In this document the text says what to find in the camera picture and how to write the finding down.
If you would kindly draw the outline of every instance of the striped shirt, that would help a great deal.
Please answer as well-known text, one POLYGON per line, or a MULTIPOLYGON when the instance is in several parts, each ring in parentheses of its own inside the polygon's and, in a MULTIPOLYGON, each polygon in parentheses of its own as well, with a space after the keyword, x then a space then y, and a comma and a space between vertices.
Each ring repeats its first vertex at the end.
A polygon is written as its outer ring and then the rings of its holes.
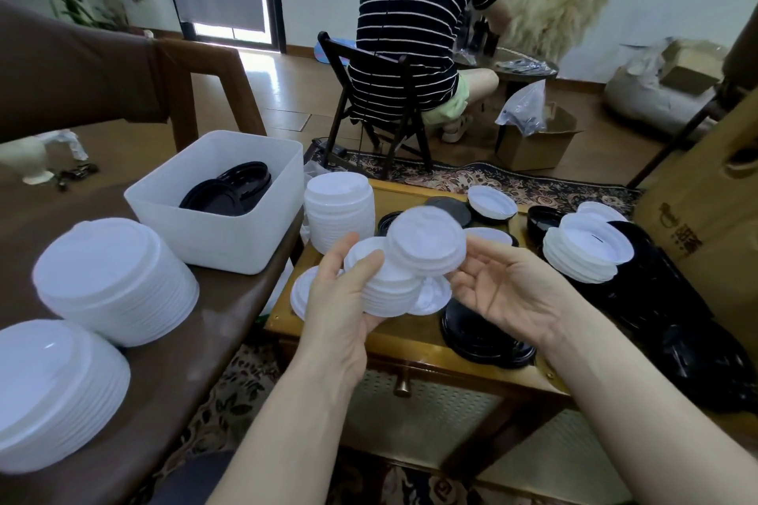
MULTIPOLYGON (((358 48, 397 60, 408 55, 414 70, 422 110, 431 110, 452 98, 458 76, 452 60, 456 23, 469 2, 477 10, 496 0, 361 0, 356 43, 358 48)), ((353 80, 353 117, 371 121, 399 120, 405 91, 399 76, 372 75, 350 66, 353 80)))

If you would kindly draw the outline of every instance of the patterned rug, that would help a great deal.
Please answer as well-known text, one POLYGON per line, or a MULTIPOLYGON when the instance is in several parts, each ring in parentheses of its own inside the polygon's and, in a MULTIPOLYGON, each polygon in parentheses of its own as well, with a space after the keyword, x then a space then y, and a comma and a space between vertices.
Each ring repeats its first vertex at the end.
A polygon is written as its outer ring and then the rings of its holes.
MULTIPOLYGON (((306 153, 312 159, 315 149, 306 153)), ((384 156, 349 150, 346 159, 372 174, 378 174, 384 156)), ((621 186, 588 184, 509 172, 495 165, 476 162, 455 167, 435 163, 426 173, 418 160, 396 159, 392 181, 464 194, 469 186, 496 187, 519 204, 552 206, 564 211, 575 209, 585 200, 597 200, 630 215, 640 192, 621 186)), ((147 503, 153 491, 176 468, 206 452, 234 450, 260 411, 277 380, 279 369, 273 347, 256 332, 236 353, 208 398, 197 409, 174 451, 130 501, 147 503)), ((533 503, 528 498, 504 503, 533 503)), ((458 481, 441 479, 420 471, 357 451, 340 450, 330 487, 329 505, 479 505, 479 492, 458 481)), ((494 505, 492 498, 488 503, 494 505)))
MULTIPOLYGON (((315 148, 308 149, 306 158, 319 160, 320 153, 315 148)), ((379 175, 384 165, 383 155, 357 150, 348 150, 345 159, 372 175, 379 175)), ((630 190, 614 184, 592 184, 511 172, 488 162, 463 166, 435 162, 430 174, 421 160, 395 158, 390 178, 400 184, 424 186, 456 194, 465 194, 469 186, 476 184, 492 186, 508 194, 517 204, 551 206, 563 212, 574 211, 585 200, 595 200, 630 216, 641 194, 640 190, 630 190)))

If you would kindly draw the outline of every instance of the folding chair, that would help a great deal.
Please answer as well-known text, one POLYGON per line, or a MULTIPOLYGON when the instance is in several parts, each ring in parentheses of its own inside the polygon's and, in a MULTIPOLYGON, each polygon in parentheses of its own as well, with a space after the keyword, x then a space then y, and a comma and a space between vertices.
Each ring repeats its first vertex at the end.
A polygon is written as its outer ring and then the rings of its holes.
POLYGON ((352 172, 360 172, 361 174, 368 175, 364 170, 358 168, 358 166, 337 157, 332 151, 334 149, 334 143, 336 142, 336 134, 340 130, 342 120, 353 114, 353 107, 347 106, 348 100, 352 102, 353 82, 350 80, 347 70, 340 60, 341 58, 346 58, 347 60, 350 60, 356 68, 365 72, 374 72, 377 75, 399 75, 403 80, 403 86, 405 87, 405 107, 403 108, 403 115, 399 122, 382 122, 378 120, 366 122, 365 120, 351 119, 353 124, 361 124, 365 128, 369 140, 374 144, 374 148, 379 148, 381 146, 380 140, 390 143, 390 151, 387 153, 387 159, 384 161, 384 167, 379 175, 379 179, 386 180, 390 176, 392 162, 399 148, 403 148, 404 150, 419 156, 424 160, 424 167, 428 172, 431 172, 431 152, 429 151, 429 143, 427 142, 424 122, 422 121, 421 109, 418 107, 416 99, 415 83, 413 81, 413 74, 411 72, 408 57, 402 55, 399 60, 392 60, 385 56, 375 56, 365 50, 347 47, 344 44, 334 42, 329 38, 329 34, 324 31, 318 33, 318 42, 321 44, 321 48, 324 49, 324 54, 327 56, 337 79, 340 81, 340 84, 342 84, 342 95, 340 96, 340 102, 337 105, 336 113, 334 114, 334 121, 332 122, 332 127, 329 131, 329 139, 327 140, 326 150, 324 152, 324 158, 321 160, 321 164, 326 167, 329 162, 331 162, 343 168, 347 168, 352 172), (378 134, 375 131, 376 129, 383 130, 391 136, 378 134), (403 144, 407 138, 410 138, 413 135, 418 139, 418 146, 421 148, 420 151, 403 144))

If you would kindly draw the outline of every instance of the shoe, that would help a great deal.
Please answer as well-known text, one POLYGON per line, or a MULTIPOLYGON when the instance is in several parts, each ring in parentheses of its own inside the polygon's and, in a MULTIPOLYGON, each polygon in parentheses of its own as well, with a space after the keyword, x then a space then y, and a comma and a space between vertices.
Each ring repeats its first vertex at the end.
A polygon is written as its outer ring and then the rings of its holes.
POLYGON ((466 133, 469 126, 474 122, 473 116, 461 116, 457 122, 445 125, 442 133, 442 142, 454 144, 466 133))

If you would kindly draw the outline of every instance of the shorts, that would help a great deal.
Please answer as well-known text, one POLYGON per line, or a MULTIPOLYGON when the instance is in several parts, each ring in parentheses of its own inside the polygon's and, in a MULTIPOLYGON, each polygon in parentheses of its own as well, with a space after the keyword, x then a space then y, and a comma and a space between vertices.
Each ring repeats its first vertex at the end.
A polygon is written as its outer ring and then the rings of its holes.
POLYGON ((447 102, 436 108, 422 112, 422 120, 426 126, 436 126, 457 120, 469 105, 469 83, 465 76, 458 74, 458 88, 447 102))

